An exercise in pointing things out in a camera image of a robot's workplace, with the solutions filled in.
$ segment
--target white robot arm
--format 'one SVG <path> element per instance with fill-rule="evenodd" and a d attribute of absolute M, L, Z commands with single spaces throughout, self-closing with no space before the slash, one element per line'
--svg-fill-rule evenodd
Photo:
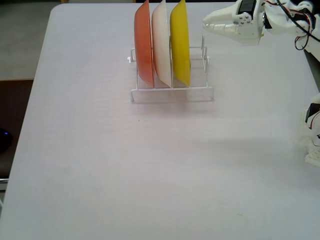
<path fill-rule="evenodd" d="M 232 6 L 207 15 L 203 28 L 243 45 L 259 44 L 264 27 L 272 34 L 290 33 L 295 36 L 297 50 L 305 49 L 320 61 L 320 16 L 314 11 L 315 4 L 311 1 L 296 5 L 290 0 L 238 0 Z M 222 21 L 233 24 L 215 24 Z"/>

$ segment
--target plate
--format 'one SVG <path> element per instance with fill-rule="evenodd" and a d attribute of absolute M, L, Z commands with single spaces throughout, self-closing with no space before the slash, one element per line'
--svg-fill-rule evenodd
<path fill-rule="evenodd" d="M 134 47 L 139 77 L 155 87 L 151 46 L 149 1 L 146 0 L 134 15 Z"/>
<path fill-rule="evenodd" d="M 166 0 L 163 0 L 152 13 L 152 46 L 155 72 L 158 78 L 172 87 L 170 44 L 167 21 Z"/>
<path fill-rule="evenodd" d="M 185 0 L 181 0 L 170 15 L 172 64 L 175 77 L 190 85 L 190 52 L 187 8 Z"/>

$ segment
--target white table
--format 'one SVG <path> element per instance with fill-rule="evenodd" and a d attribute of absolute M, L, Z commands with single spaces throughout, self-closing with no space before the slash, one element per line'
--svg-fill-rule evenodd
<path fill-rule="evenodd" d="M 188 3 L 190 43 L 230 4 Z M 138 6 L 52 11 L 0 239 L 319 239 L 320 168 L 296 145 L 318 91 L 294 38 L 207 34 L 215 102 L 132 104 Z"/>

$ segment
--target wire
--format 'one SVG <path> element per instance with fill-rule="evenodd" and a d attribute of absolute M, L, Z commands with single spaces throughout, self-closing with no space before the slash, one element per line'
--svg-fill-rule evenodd
<path fill-rule="evenodd" d="M 308 33 L 310 33 L 311 32 L 311 25 L 312 25 L 312 21 L 311 21 L 311 18 L 310 18 L 310 16 L 309 15 L 307 15 L 307 14 L 303 14 L 305 17 L 306 17 L 306 19 L 308 20 L 308 24 L 309 24 L 309 26 L 308 26 Z M 297 42 L 298 42 L 298 40 L 300 39 L 300 38 L 304 38 L 304 37 L 306 37 L 306 41 L 305 41 L 305 44 L 304 44 L 304 46 L 302 47 L 302 48 L 298 48 L 297 47 Z M 308 45 L 308 42 L 309 42 L 309 35 L 304 35 L 304 36 L 297 36 L 296 38 L 295 38 L 295 40 L 294 40 L 294 47 L 295 47 L 295 49 L 297 49 L 298 51 L 301 51 L 301 50 L 304 50 L 306 47 L 307 47 L 307 45 Z"/>
<path fill-rule="evenodd" d="M 314 40 L 316 40 L 317 42 L 320 43 L 320 39 L 319 38 L 316 38 L 314 35 L 312 35 L 310 32 L 305 30 L 301 25 L 299 25 L 297 23 L 297 21 L 291 16 L 290 12 L 288 12 L 288 9 L 285 6 L 283 6 L 283 4 L 280 2 L 280 0 L 276 0 L 276 2 L 280 6 L 280 8 L 284 11 L 284 13 L 287 15 L 287 17 L 294 23 L 294 25 L 296 25 L 301 31 L 303 31 L 309 37 L 313 38 Z"/>
<path fill-rule="evenodd" d="M 264 5 L 265 3 L 267 3 L 267 4 L 269 4 L 269 5 L 273 5 L 273 6 L 279 6 L 279 5 L 281 4 L 281 3 L 279 4 L 279 3 L 273 3 L 273 2 L 270 2 L 270 1 L 265 1 L 265 2 L 262 3 L 262 5 Z M 295 14 L 298 14 L 298 15 L 304 16 L 304 17 L 307 19 L 307 21 L 308 21 L 308 31 L 306 32 L 306 35 L 304 35 L 304 36 L 297 36 L 297 37 L 295 38 L 295 40 L 294 40 L 294 47 L 295 47 L 295 49 L 297 49 L 298 51 L 304 50 L 304 49 L 307 47 L 308 43 L 309 43 L 309 37 L 311 36 L 311 32 L 312 32 L 312 30 L 311 30 L 311 26 L 312 26 L 311 17 L 310 17 L 308 14 L 304 13 L 304 12 L 300 12 L 300 11 L 297 11 L 297 10 L 294 10 L 294 9 L 288 9 L 288 8 L 286 8 L 286 7 L 283 6 L 283 5 L 282 5 L 282 10 L 285 12 L 285 14 L 286 14 L 288 17 L 289 17 L 289 15 L 290 15 L 290 16 L 293 18 Z M 298 47 L 297 47 L 297 42 L 298 42 L 298 40 L 301 39 L 301 38 L 304 38 L 304 37 L 306 37 L 306 41 L 305 41 L 304 46 L 303 46 L 302 48 L 298 48 Z"/>
<path fill-rule="evenodd" d="M 319 114 L 320 114 L 320 111 L 318 111 L 318 112 L 316 113 L 316 115 L 314 115 L 314 117 L 313 117 L 312 120 L 311 120 L 309 129 L 312 129 L 312 124 L 314 123 L 315 118 L 316 118 Z"/>
<path fill-rule="evenodd" d="M 273 3 L 273 2 L 270 2 L 270 1 L 264 1 L 261 6 L 265 5 L 265 4 L 270 4 L 270 5 L 274 5 L 274 6 L 278 6 L 279 4 L 278 3 Z"/>

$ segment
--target gray carpet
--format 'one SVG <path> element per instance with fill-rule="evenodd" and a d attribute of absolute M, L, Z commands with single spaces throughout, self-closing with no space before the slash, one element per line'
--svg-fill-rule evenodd
<path fill-rule="evenodd" d="M 58 4 L 0 4 L 0 81 L 35 77 L 49 14 Z"/>

